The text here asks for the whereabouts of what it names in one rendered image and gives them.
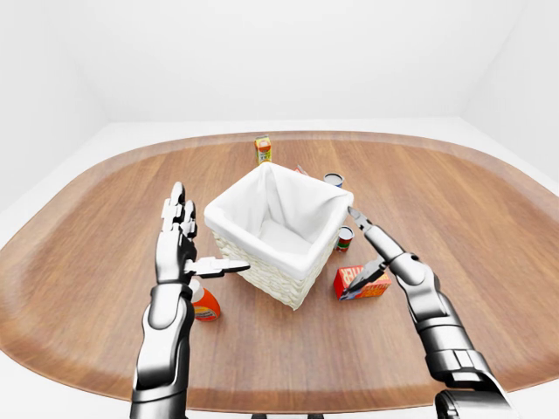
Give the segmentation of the yellow orange juice carton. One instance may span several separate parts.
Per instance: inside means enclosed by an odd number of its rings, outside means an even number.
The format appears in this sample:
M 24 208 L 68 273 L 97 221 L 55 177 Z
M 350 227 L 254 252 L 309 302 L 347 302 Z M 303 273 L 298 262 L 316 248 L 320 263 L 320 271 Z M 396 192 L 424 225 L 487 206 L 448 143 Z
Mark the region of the yellow orange juice carton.
M 263 162 L 272 161 L 272 144 L 268 135 L 261 135 L 254 141 L 256 162 L 261 164 Z

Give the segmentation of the white wicker basket with liner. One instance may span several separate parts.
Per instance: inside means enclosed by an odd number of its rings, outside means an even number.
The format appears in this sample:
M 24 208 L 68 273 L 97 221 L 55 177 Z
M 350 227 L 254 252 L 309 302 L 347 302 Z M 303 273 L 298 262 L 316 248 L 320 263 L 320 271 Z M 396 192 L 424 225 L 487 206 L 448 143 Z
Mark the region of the white wicker basket with liner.
M 265 162 L 204 210 L 222 255 L 250 267 L 242 277 L 298 309 L 335 247 L 354 196 Z

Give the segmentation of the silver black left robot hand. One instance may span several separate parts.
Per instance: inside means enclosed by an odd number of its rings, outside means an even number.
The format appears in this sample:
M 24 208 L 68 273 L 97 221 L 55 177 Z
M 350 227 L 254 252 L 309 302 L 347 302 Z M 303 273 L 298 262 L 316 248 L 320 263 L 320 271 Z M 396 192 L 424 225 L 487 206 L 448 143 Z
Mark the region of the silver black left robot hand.
M 197 236 L 196 206 L 186 200 L 181 182 L 176 182 L 162 208 L 162 229 L 155 250 L 158 284 L 182 282 L 193 276 L 223 277 L 225 273 L 245 271 L 250 264 L 244 260 L 205 257 L 197 260 L 194 238 Z

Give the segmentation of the orange bottle with white cap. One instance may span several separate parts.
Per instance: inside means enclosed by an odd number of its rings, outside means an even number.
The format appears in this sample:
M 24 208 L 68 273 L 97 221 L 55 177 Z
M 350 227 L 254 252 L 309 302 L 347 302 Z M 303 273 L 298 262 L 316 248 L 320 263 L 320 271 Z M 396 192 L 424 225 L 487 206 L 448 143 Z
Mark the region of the orange bottle with white cap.
M 189 287 L 192 290 L 191 304 L 194 307 L 195 319 L 204 322 L 218 319 L 221 309 L 213 294 L 196 279 L 190 281 Z

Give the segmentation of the tin with red label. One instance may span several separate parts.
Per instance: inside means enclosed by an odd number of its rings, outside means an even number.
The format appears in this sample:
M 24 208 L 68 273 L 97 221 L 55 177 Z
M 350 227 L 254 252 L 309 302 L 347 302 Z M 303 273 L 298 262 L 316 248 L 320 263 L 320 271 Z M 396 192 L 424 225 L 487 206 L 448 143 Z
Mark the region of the tin with red label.
M 350 227 L 343 225 L 339 230 L 335 249 L 339 252 L 346 252 L 354 236 L 354 231 Z

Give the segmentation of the red orange butter box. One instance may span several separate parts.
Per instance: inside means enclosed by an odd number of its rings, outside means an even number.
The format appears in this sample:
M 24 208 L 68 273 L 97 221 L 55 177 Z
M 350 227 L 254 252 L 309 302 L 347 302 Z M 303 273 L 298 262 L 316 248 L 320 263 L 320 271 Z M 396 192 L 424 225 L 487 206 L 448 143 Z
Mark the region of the red orange butter box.
M 350 292 L 348 292 L 349 285 L 362 270 L 362 265 L 342 267 L 337 270 L 334 280 L 334 289 L 336 297 L 339 300 L 363 299 L 381 296 L 391 285 L 390 277 L 386 273 L 384 273 L 375 282 L 368 283 L 359 291 L 351 294 Z

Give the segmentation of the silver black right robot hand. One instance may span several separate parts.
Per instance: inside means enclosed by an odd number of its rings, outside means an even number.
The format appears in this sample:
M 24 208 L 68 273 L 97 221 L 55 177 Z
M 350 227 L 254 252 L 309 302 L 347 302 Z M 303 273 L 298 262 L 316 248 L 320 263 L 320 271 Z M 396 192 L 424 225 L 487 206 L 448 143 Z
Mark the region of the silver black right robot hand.
M 421 262 L 416 255 L 405 251 L 397 241 L 381 227 L 373 224 L 359 210 L 348 206 L 348 212 L 367 241 L 376 250 L 377 258 L 369 261 L 363 267 L 363 270 L 342 293 L 342 297 L 344 299 L 354 297 L 366 284 L 379 279 L 389 268 L 404 290 L 409 307 L 417 319 L 431 315 L 446 315 L 431 267 Z

